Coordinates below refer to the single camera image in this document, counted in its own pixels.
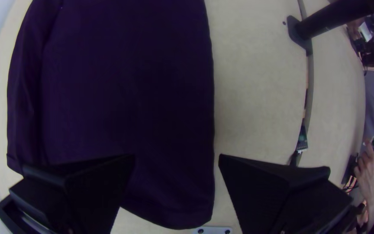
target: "beige table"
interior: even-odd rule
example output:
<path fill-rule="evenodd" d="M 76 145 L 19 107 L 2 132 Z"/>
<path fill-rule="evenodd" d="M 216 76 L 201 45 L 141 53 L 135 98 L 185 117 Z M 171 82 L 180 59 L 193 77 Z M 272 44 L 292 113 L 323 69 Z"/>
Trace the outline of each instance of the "beige table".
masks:
<path fill-rule="evenodd" d="M 31 1 L 17 0 L 0 34 L 0 196 L 21 179 L 6 166 L 6 82 L 22 18 Z M 241 233 L 217 168 L 220 153 L 285 164 L 295 149 L 303 115 L 307 60 L 282 24 L 300 19 L 296 1 L 206 0 L 215 69 L 215 180 L 212 220 Z M 363 131 L 361 66 L 348 54 L 341 30 L 314 40 L 316 82 L 308 132 L 310 149 L 302 166 L 330 166 L 341 178 L 345 156 Z M 151 224 L 120 209 L 112 233 L 183 234 Z"/>

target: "dark purple cloth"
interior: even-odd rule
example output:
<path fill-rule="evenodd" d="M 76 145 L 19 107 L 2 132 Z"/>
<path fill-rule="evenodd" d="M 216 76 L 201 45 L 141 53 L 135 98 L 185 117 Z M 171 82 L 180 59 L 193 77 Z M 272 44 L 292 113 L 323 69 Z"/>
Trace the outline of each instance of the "dark purple cloth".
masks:
<path fill-rule="evenodd" d="M 33 0 L 8 77 L 8 166 L 134 154 L 122 207 L 209 221 L 213 58 L 203 0 Z"/>

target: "black metal bracket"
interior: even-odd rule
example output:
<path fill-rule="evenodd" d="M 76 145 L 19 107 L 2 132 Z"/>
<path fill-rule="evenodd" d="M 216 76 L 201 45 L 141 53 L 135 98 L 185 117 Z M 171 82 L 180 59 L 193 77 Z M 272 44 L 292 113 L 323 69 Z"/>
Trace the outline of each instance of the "black metal bracket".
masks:
<path fill-rule="evenodd" d="M 298 35 L 298 32 L 295 30 L 295 25 L 299 22 L 300 21 L 294 16 L 287 17 L 288 35 L 293 42 L 301 46 L 306 51 L 307 56 L 310 56 L 313 54 L 313 44 L 311 43 L 310 39 L 304 40 Z"/>

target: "black pole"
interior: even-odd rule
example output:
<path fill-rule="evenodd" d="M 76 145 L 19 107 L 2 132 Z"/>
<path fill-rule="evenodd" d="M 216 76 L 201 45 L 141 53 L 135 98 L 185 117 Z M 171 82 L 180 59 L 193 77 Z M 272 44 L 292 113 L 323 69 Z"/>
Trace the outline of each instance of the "black pole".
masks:
<path fill-rule="evenodd" d="M 366 0 L 338 0 L 296 23 L 295 31 L 302 40 L 308 40 L 372 13 Z"/>

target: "metal plate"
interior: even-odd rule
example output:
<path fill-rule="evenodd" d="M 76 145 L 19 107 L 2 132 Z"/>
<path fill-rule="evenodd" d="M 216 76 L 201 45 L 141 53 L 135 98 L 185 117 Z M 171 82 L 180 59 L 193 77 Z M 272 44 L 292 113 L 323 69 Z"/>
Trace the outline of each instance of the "metal plate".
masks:
<path fill-rule="evenodd" d="M 198 227 L 193 234 L 233 234 L 233 231 L 228 227 Z"/>

